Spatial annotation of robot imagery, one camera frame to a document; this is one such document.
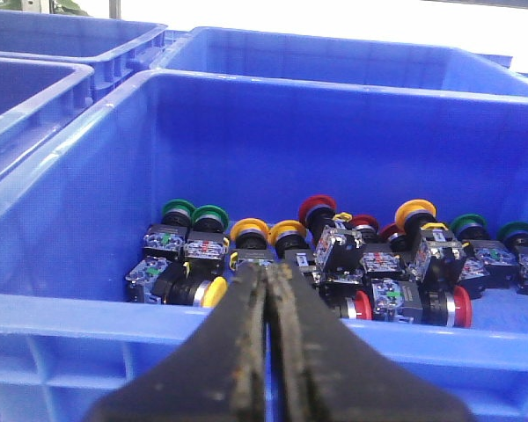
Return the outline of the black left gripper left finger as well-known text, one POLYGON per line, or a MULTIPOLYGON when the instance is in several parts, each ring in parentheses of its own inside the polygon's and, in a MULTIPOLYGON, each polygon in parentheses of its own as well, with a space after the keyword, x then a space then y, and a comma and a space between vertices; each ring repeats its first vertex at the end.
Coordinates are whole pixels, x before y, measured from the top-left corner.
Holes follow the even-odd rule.
POLYGON ((240 267, 224 298, 170 356, 98 400, 87 421, 262 421, 263 268, 240 267))

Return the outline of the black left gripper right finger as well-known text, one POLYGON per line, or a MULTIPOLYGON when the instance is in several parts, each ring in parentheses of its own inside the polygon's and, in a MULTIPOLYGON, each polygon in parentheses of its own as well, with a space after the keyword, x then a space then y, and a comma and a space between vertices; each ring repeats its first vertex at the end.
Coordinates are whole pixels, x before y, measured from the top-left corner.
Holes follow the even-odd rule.
POLYGON ((291 264, 266 269, 272 362, 286 421, 472 421, 452 394, 359 339, 291 264))

